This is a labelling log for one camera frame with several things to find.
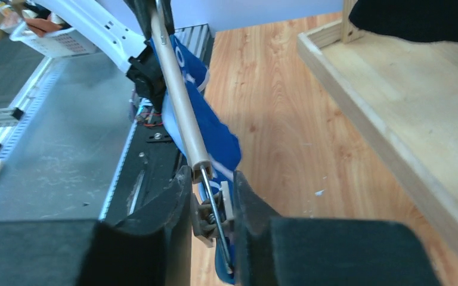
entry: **wood grain surface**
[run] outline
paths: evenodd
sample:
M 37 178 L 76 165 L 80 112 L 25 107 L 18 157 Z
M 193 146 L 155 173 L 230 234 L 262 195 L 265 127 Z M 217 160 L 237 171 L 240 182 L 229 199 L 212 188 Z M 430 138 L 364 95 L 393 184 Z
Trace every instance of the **wood grain surface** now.
M 297 55 L 300 32 L 339 14 L 220 32 L 206 98 L 239 137 L 239 169 L 284 216 L 397 220 L 420 237 L 444 285 L 458 258 Z M 191 284 L 223 285 L 214 249 L 193 240 Z

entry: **white plastic bin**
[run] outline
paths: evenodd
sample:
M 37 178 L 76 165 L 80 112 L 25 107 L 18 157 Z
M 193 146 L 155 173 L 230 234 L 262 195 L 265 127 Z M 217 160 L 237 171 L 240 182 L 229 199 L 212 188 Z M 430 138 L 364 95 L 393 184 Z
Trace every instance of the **white plastic bin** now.
M 47 33 L 44 38 L 40 38 L 23 22 L 13 31 L 10 39 L 14 42 L 23 42 L 50 58 L 93 54 L 97 50 L 97 47 L 75 28 Z

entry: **wooden tray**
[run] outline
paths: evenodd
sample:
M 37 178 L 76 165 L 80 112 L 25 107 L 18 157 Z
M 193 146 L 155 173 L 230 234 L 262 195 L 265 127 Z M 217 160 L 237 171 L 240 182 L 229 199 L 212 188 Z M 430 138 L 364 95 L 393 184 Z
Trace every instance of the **wooden tray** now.
M 298 52 L 458 254 L 458 44 L 362 34 L 339 20 L 301 33 Z

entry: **white wall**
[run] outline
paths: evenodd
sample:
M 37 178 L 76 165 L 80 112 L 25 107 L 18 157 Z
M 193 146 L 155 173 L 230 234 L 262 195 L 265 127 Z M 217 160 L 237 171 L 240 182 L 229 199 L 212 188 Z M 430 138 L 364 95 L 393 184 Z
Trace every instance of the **white wall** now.
M 132 30 L 138 22 L 123 0 L 97 0 Z M 343 0 L 172 0 L 177 28 L 209 24 L 213 32 L 340 11 Z

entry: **blue fabric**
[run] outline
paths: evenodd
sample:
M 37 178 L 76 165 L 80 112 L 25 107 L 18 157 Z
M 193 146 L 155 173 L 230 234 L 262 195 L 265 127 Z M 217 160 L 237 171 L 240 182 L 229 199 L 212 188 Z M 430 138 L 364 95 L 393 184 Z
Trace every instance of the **blue fabric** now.
M 231 133 L 229 128 L 220 122 L 219 118 L 211 109 L 210 105 L 201 95 L 202 89 L 206 86 L 209 79 L 208 68 L 203 62 L 193 55 L 187 47 L 175 37 L 171 36 L 171 44 L 177 55 L 178 65 L 183 73 L 185 86 L 187 88 L 190 102 L 196 115 L 197 123 L 201 131 L 201 136 L 205 142 L 206 150 L 211 157 L 213 167 L 213 179 L 210 181 L 212 192 L 216 194 L 221 182 L 227 181 L 231 196 L 233 195 L 232 174 L 242 159 L 241 149 L 238 138 Z M 180 137 L 177 120 L 175 118 L 173 106 L 169 94 L 166 93 L 162 106 L 162 121 L 168 134 L 176 143 L 178 149 L 184 154 L 185 147 Z M 202 200 L 206 195 L 202 186 L 199 186 Z M 234 261 L 234 247 L 231 244 L 231 256 Z M 222 253 L 217 247 L 215 254 L 215 268 L 219 278 L 229 284 L 234 284 L 234 277 L 225 271 Z

